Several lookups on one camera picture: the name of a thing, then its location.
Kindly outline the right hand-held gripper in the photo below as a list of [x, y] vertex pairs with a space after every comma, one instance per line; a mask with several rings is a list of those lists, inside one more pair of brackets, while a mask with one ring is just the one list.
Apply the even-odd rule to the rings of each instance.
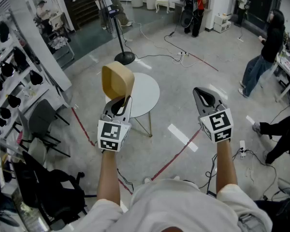
[[221, 97], [205, 87], [195, 87], [193, 96], [199, 112], [201, 129], [210, 141], [218, 143], [230, 140], [233, 136], [233, 119], [230, 108], [222, 104]]

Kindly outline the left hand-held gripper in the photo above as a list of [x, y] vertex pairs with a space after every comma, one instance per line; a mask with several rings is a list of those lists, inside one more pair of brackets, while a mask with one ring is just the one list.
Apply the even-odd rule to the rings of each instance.
[[98, 122], [98, 147], [101, 150], [119, 152], [131, 129], [132, 97], [123, 96], [109, 101]]

